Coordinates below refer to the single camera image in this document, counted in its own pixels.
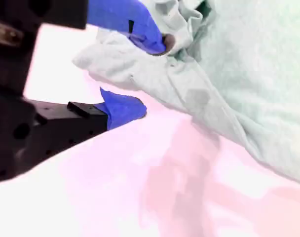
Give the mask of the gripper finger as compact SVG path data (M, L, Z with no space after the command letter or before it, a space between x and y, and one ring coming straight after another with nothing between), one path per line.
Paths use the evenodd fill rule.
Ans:
M116 31L150 55L164 55L175 44L174 36L160 31L139 0L43 0L41 16L58 26L85 29L90 24Z
M147 108L136 97L100 90L98 104L35 101L34 163L41 163L106 131L146 116Z

